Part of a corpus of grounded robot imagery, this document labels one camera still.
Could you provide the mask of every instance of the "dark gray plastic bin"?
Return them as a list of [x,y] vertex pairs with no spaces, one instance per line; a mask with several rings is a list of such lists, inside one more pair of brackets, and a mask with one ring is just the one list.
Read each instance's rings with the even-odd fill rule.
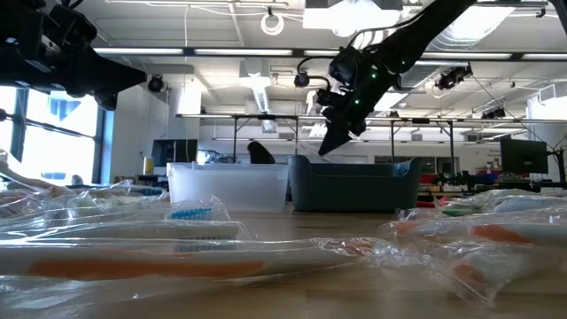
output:
[[421,159],[397,164],[311,164],[288,159],[293,205],[308,212],[385,212],[416,206]]

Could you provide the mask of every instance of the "robotic arm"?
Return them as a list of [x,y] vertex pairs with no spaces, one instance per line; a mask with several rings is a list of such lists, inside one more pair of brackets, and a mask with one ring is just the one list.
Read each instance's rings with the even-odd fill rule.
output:
[[73,10],[83,0],[63,0],[47,14],[44,0],[0,0],[0,85],[93,95],[116,109],[118,93],[146,74],[100,57],[91,47],[97,30]]
[[[349,132],[362,134],[366,130],[366,117],[384,93],[392,86],[400,89],[400,74],[414,66],[427,45],[475,2],[436,0],[381,43],[362,51],[350,45],[340,48],[330,62],[329,75],[343,84],[344,94],[328,89],[317,92],[318,103],[328,106],[322,112],[328,121],[319,154],[325,155],[350,141]],[[550,2],[567,30],[567,0]],[[301,86],[306,81],[308,75],[303,73],[298,74],[295,83]]]

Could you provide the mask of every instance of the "person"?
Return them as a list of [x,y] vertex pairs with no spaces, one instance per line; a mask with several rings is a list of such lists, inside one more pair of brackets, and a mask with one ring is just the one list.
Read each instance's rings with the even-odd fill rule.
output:
[[250,164],[275,164],[276,160],[266,150],[266,148],[254,141],[248,144],[248,152],[250,153]]

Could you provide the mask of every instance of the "cable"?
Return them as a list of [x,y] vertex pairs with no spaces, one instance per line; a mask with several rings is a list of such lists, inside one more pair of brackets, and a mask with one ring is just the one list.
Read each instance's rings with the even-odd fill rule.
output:
[[183,30],[185,31],[185,47],[187,47],[187,44],[189,43],[189,37],[187,36],[187,12],[189,11],[189,6],[187,6],[187,8],[185,8],[185,14],[183,15]]
[[187,159],[187,162],[189,162],[189,139],[185,140],[185,158]]
[[532,131],[531,129],[529,129],[529,128],[528,128],[526,125],[524,125],[518,118],[516,118],[516,116],[514,116],[514,114],[512,114],[510,111],[508,111],[508,110],[506,109],[506,107],[504,107],[504,105],[502,105],[502,104],[496,99],[496,97],[494,97],[492,94],[490,94],[490,92],[488,91],[488,89],[486,89],[485,86],[482,85],[482,84],[480,83],[480,81],[477,80],[477,78],[476,78],[474,75],[471,75],[471,77],[472,77],[473,79],[475,79],[475,81],[476,81],[476,82],[478,83],[478,85],[480,85],[480,87],[486,92],[486,94],[488,94],[488,96],[489,96],[492,100],[494,100],[494,102],[496,102],[496,104],[498,104],[498,106],[501,107],[502,110],[504,110],[504,112],[506,112],[509,116],[511,116],[512,119],[514,119],[514,121],[517,121],[521,126],[523,126],[528,132],[532,133],[533,136],[535,136],[536,138],[538,138],[541,142],[547,144],[548,147],[551,148],[552,151],[555,150],[553,147],[551,147],[551,145],[549,145],[548,142],[544,141],[541,137],[539,137],[537,134],[535,134],[534,131]]
[[394,25],[391,25],[389,27],[370,27],[370,28],[365,28],[362,30],[358,30],[356,31],[356,33],[354,34],[353,38],[351,39],[351,41],[348,43],[349,46],[351,46],[354,43],[354,40],[356,39],[357,36],[365,33],[365,32],[370,32],[370,31],[385,31],[385,30],[389,30],[392,28],[399,28],[399,27],[405,27],[409,24],[414,23],[416,20],[418,20],[421,16],[423,16],[424,10],[421,10],[420,12],[418,12],[415,16],[411,17],[410,19],[407,19],[405,21],[402,21],[400,23],[396,23]]

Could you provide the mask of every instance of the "ceiling light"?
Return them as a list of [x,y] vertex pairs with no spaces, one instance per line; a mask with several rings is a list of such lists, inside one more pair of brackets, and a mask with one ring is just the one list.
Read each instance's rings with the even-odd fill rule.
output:
[[416,62],[416,66],[468,66],[469,62],[467,61],[443,61],[443,60],[435,60],[435,61],[421,61],[418,60]]
[[334,57],[338,50],[305,50],[303,54],[308,57]]
[[483,52],[425,52],[422,58],[444,58],[444,59],[509,59],[512,53],[483,53]]
[[527,53],[522,59],[567,60],[567,53]]
[[100,55],[140,55],[140,54],[153,54],[153,55],[182,55],[183,49],[173,48],[95,48],[96,53]]
[[228,114],[177,114],[178,117],[183,118],[197,118],[197,119],[231,119],[232,115]]
[[263,56],[263,57],[285,57],[290,56],[292,50],[278,49],[195,49],[196,55],[215,56]]
[[385,93],[380,101],[374,106],[374,111],[389,110],[392,106],[397,105],[402,99],[408,96],[407,93]]
[[233,4],[238,7],[279,7],[287,8],[289,4],[286,2],[258,2],[258,1],[169,1],[169,0],[106,0],[109,4],[147,4],[149,6],[187,6],[187,5],[203,5],[203,6],[229,6]]

